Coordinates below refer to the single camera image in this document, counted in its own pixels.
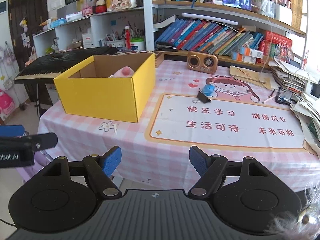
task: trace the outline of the white box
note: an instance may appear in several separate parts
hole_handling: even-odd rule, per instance
[[[94,48],[94,41],[93,41],[93,35],[92,34],[82,34],[82,40],[83,40],[83,48]]]
[[[280,4],[276,4],[275,6],[275,20],[291,26],[292,10]]]

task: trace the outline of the radio speaker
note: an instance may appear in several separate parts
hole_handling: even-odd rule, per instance
[[[191,70],[214,74],[217,71],[218,58],[212,54],[190,51],[187,63]]]

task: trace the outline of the cable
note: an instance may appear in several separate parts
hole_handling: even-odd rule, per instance
[[[2,220],[1,218],[0,218],[0,221],[5,223],[5,224],[7,224],[7,225],[9,225],[9,226],[16,227],[14,224],[10,224],[7,221]]]

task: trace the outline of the pen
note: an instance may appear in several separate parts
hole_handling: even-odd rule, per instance
[[[266,102],[268,102],[268,101],[270,101],[270,100],[274,99],[276,96],[277,96],[277,95],[274,95],[274,96],[272,96],[272,97],[268,98],[267,100],[264,100],[262,103],[263,103],[263,104],[265,104]]]

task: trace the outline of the pink toy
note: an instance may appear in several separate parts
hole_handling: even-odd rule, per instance
[[[123,67],[123,68],[119,69],[113,75],[113,77],[132,77],[133,74],[134,74],[134,71],[132,70],[132,68],[126,66],[126,67]]]

